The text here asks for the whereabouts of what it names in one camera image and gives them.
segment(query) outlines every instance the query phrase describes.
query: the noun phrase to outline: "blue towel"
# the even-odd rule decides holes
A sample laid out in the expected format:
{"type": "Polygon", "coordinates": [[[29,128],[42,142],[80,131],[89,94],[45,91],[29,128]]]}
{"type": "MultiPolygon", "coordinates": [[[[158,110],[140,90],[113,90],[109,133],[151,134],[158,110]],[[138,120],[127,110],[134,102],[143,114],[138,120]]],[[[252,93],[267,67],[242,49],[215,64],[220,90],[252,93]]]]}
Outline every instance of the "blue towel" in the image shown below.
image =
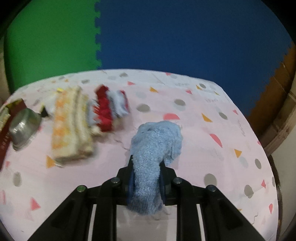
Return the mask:
{"type": "Polygon", "coordinates": [[[148,122],[139,126],[131,140],[135,173],[134,193],[128,208],[152,215],[162,208],[159,189],[159,164],[169,165],[180,155],[182,136],[177,124],[169,121],[148,122]]]}

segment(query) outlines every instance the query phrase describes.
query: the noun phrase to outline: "table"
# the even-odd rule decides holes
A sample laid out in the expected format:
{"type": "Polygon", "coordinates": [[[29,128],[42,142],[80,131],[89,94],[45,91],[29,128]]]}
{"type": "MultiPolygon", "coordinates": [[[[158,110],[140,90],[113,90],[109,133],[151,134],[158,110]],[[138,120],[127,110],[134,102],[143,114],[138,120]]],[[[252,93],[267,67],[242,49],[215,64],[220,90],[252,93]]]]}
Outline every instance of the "table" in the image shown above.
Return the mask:
{"type": "MultiPolygon", "coordinates": [[[[172,163],[191,184],[216,185],[266,240],[275,240],[278,202],[267,157],[245,117],[217,84],[166,72],[117,69],[67,74],[18,89],[39,112],[57,88],[79,85],[90,98],[100,85],[126,92],[131,114],[124,128],[95,143],[95,155],[64,168],[51,159],[51,120],[44,120],[28,147],[10,146],[0,172],[0,218],[16,240],[27,240],[59,204],[81,184],[101,185],[127,165],[131,138],[140,124],[170,120],[181,126],[182,153],[172,163]]],[[[118,210],[118,238],[175,240],[176,208],[157,217],[118,210]]]]}

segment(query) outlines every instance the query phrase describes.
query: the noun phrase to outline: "stainless steel container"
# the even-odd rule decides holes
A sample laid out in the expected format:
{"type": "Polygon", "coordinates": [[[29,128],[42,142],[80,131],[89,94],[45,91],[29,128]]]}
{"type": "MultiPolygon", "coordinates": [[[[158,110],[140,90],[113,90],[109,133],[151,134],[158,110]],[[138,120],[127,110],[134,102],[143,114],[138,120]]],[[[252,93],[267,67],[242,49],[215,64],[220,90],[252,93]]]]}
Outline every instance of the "stainless steel container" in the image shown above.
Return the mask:
{"type": "Polygon", "coordinates": [[[20,150],[31,142],[38,131],[41,120],[41,115],[29,108],[16,114],[9,126],[13,149],[20,150]]]}

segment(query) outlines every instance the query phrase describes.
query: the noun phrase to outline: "patterned tablecloth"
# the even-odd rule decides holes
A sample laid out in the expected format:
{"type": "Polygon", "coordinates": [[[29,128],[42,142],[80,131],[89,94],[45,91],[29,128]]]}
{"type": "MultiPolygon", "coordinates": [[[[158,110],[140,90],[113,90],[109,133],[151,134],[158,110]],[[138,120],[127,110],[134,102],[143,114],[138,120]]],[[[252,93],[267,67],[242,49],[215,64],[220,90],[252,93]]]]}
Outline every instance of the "patterned tablecloth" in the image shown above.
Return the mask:
{"type": "MultiPolygon", "coordinates": [[[[278,203],[274,177],[245,117],[217,84],[164,72],[106,70],[68,74],[18,89],[8,100],[23,98],[39,112],[57,88],[80,85],[90,98],[105,84],[126,92],[131,115],[124,129],[96,142],[95,155],[59,168],[51,159],[52,124],[42,122],[32,143],[21,151],[10,146],[0,172],[0,215],[16,240],[27,240],[59,204],[81,184],[101,185],[129,159],[139,125],[170,120],[181,126],[182,153],[171,165],[196,186],[216,185],[266,240],[276,239],[278,203]]],[[[118,237],[126,240],[175,240],[176,208],[158,217],[118,209],[118,237]]]]}

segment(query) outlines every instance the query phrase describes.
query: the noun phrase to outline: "orange triangle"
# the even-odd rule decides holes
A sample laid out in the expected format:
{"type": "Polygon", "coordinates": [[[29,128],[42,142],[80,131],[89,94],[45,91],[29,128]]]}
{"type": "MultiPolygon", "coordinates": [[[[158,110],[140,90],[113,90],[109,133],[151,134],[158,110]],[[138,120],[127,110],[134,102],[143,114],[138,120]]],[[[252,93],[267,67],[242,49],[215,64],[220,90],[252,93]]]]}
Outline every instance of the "orange triangle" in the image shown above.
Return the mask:
{"type": "Polygon", "coordinates": [[[51,168],[55,166],[55,161],[49,156],[46,156],[46,168],[51,168]]]}
{"type": "Polygon", "coordinates": [[[212,122],[208,117],[206,117],[203,113],[202,113],[202,117],[204,119],[205,122],[212,122]]]}
{"type": "Polygon", "coordinates": [[[150,87],[150,92],[158,93],[158,91],[152,87],[150,87]]]}
{"type": "Polygon", "coordinates": [[[239,158],[239,156],[242,153],[242,151],[239,151],[237,149],[234,149],[234,151],[235,151],[235,155],[237,156],[237,158],[239,158]]]}

